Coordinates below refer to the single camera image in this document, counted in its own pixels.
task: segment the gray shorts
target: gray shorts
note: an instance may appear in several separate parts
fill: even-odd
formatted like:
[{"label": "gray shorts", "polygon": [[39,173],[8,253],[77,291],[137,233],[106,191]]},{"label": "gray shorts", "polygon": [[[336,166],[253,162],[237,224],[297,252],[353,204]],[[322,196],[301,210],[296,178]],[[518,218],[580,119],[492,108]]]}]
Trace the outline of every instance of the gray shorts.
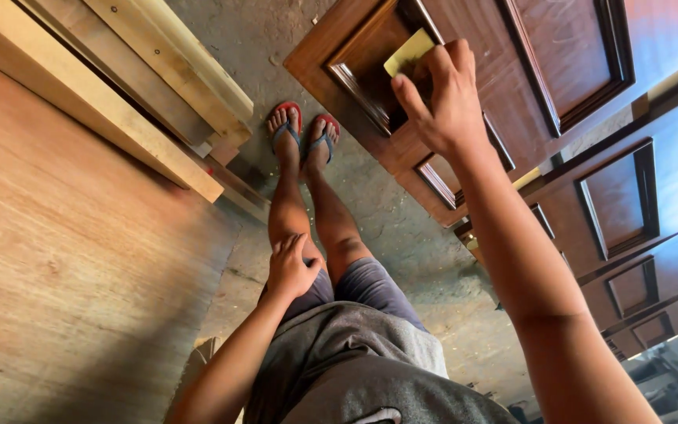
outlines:
[{"label": "gray shorts", "polygon": [[405,294],[383,265],[373,257],[358,259],[348,266],[339,278],[336,290],[332,289],[332,282],[326,271],[321,269],[307,293],[292,301],[282,323],[316,306],[340,300],[362,303],[382,313],[406,319],[420,330],[428,332]]}]

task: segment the foot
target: foot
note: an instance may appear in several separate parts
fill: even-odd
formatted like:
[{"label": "foot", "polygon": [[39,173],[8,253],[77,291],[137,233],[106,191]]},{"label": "foot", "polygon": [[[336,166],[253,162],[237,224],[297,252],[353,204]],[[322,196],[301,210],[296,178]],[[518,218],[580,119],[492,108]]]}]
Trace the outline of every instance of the foot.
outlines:
[{"label": "foot", "polygon": [[[321,138],[323,129],[325,128],[326,136],[331,140],[332,147],[335,147],[339,140],[337,129],[332,122],[328,122],[328,127],[326,125],[326,121],[323,119],[315,121],[313,127],[310,129],[310,138],[308,140],[312,143]],[[303,178],[309,177],[313,172],[323,172],[323,169],[326,168],[326,162],[328,162],[328,146],[326,143],[321,143],[318,147],[308,153],[307,159],[305,159],[305,163],[302,165]]]},{"label": "foot", "polygon": [[[287,109],[280,109],[274,111],[271,117],[266,123],[268,128],[269,138],[273,139],[273,135],[277,132],[279,127],[287,122],[287,117],[289,117],[290,125],[296,133],[300,133],[299,125],[299,115],[297,114],[297,109],[294,107]],[[279,159],[279,169],[284,171],[290,167],[299,167],[300,164],[300,148],[297,145],[297,140],[292,136],[289,131],[284,131],[279,139],[273,142],[273,150],[277,153],[277,159]]]}]

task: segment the flip-flop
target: flip-flop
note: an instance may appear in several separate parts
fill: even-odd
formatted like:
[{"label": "flip-flop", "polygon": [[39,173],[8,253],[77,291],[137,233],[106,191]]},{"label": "flip-flop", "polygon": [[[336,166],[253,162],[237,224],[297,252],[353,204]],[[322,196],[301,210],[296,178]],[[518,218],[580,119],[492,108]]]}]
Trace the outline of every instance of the flip-flop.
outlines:
[{"label": "flip-flop", "polygon": [[328,124],[334,124],[334,128],[337,130],[337,141],[339,140],[339,136],[341,135],[341,129],[339,128],[339,122],[331,115],[325,113],[323,115],[318,115],[315,117],[313,120],[313,124],[315,124],[316,121],[319,119],[323,119],[326,121],[326,126],[323,128],[323,134],[321,134],[321,137],[319,137],[318,140],[312,142],[310,146],[307,148],[307,153],[305,154],[306,156],[310,154],[310,152],[313,149],[317,149],[318,146],[321,145],[324,141],[326,142],[326,146],[328,146],[328,160],[326,163],[332,161],[332,158],[334,157],[334,143],[328,138],[328,135],[326,134],[326,128],[328,128]]},{"label": "flip-flop", "polygon": [[[295,132],[295,130],[292,128],[291,122],[289,121],[289,108],[291,107],[297,110],[297,132]],[[269,115],[269,119],[274,113],[282,109],[287,110],[287,122],[281,124],[281,126],[273,132],[273,137],[271,137],[271,151],[274,153],[274,155],[277,154],[274,146],[279,140],[279,137],[284,134],[284,131],[289,131],[289,133],[295,138],[295,141],[297,142],[297,148],[300,149],[300,133],[302,132],[302,111],[300,110],[300,105],[296,104],[295,102],[283,102],[277,107],[273,108],[271,115]]]}]

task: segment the flip-flop strap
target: flip-flop strap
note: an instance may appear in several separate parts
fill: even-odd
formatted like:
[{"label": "flip-flop strap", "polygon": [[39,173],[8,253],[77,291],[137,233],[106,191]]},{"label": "flip-flop strap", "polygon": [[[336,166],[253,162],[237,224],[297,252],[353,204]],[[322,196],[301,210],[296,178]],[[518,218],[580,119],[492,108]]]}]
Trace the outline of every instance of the flip-flop strap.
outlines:
[{"label": "flip-flop strap", "polygon": [[326,130],[323,131],[323,135],[321,137],[314,141],[312,144],[310,144],[310,147],[307,148],[307,152],[310,153],[313,151],[313,149],[317,149],[318,146],[321,145],[321,143],[326,142],[326,146],[328,146],[328,160],[326,163],[332,161],[332,158],[334,157],[334,143],[332,143],[331,140],[328,139],[328,135],[326,134]]},{"label": "flip-flop strap", "polygon": [[297,134],[297,131],[295,131],[294,128],[292,128],[291,122],[289,121],[289,118],[287,118],[287,122],[282,124],[282,126],[277,129],[277,132],[273,133],[273,138],[271,139],[271,151],[274,153],[274,155],[277,154],[277,150],[273,147],[276,145],[279,137],[284,134],[284,131],[289,131],[289,133],[295,138],[295,141],[297,142],[297,148],[300,148],[300,135]]}]

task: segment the person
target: person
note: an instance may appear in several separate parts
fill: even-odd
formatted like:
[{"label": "person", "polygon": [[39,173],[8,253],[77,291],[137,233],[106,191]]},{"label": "person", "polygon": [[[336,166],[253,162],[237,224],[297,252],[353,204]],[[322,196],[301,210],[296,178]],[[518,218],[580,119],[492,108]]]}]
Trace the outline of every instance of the person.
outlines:
[{"label": "person", "polygon": [[[546,422],[660,422],[608,349],[564,260],[487,138],[465,40],[417,64],[430,109],[411,80],[392,88],[423,143],[462,185],[496,293],[512,320]],[[301,115],[268,121],[281,175],[271,205],[266,289],[185,392],[178,424],[248,422],[515,422],[492,400],[447,379],[441,344],[363,244],[323,177],[339,127],[318,119],[301,165]],[[298,179],[315,204],[324,260],[310,237]]]}]

